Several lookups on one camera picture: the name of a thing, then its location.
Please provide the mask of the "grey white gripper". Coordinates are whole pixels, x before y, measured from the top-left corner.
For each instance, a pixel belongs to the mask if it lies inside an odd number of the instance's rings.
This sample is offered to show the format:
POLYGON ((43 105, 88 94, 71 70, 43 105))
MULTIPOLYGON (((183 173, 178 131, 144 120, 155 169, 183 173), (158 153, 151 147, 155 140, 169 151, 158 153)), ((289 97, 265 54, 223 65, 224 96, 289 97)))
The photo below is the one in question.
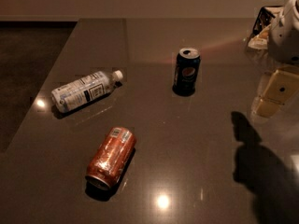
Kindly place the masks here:
MULTIPOLYGON (((299 64, 299 19, 277 16, 270 27, 268 51, 278 62, 299 64)), ((270 118, 299 91, 299 69, 278 68, 262 75, 254 98, 254 113, 270 118)))

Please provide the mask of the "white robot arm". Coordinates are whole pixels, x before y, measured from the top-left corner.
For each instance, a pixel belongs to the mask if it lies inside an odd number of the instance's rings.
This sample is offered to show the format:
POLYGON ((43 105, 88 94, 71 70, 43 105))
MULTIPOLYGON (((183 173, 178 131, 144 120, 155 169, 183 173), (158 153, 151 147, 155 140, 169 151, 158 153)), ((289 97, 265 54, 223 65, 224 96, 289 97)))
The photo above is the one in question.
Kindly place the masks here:
POLYGON ((298 0, 262 7, 248 47, 263 70, 252 112, 270 118, 299 90, 298 0))

